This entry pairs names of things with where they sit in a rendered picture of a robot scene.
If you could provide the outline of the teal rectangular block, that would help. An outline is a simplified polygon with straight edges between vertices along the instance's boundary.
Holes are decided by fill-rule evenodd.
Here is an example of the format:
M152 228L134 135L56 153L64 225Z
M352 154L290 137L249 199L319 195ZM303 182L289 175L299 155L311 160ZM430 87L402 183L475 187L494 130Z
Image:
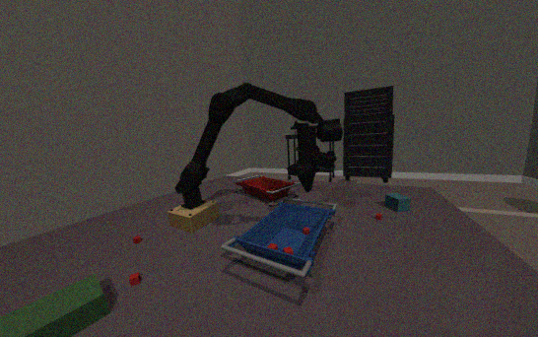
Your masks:
M385 194L384 206L397 212L410 210L411 198L399 193Z

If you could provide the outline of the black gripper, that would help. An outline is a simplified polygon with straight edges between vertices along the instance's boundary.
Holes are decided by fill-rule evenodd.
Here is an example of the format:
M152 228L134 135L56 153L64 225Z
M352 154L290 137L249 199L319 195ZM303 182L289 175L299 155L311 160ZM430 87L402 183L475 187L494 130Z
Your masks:
M299 159L296 164L288 167L288 175L296 175L303 185L305 192L312 189L315 174L320 170L315 165L309 163L311 151L318 148L316 143L298 144L296 151L299 151Z

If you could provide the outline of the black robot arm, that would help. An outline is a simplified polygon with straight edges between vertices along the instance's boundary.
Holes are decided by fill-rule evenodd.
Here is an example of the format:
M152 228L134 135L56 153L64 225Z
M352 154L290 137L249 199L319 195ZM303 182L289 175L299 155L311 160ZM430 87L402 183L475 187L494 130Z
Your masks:
M317 138L321 142L340 141L343 130L340 119L325 120L316 112L314 102L302 99L292 99L265 89L251 85L250 83L240 84L240 86L229 89L223 93L213 94L209 106L209 121L202 134L193 159L184 168L180 176L180 182L175 187L178 194L183 194L185 203L181 207L193 209L199 205L207 203L202 200L199 185L207 177L209 168L207 160L210 151L217 138L222 124L231 116L236 107L247 100L258 101L275 108L281 108L292 116L302 121L318 123L298 123L297 121L291 129L298 129L298 144L316 143ZM314 163L315 161L315 163ZM309 163L318 164L327 169L333 167L336 156L333 151L327 153L320 152L320 148L311 151Z

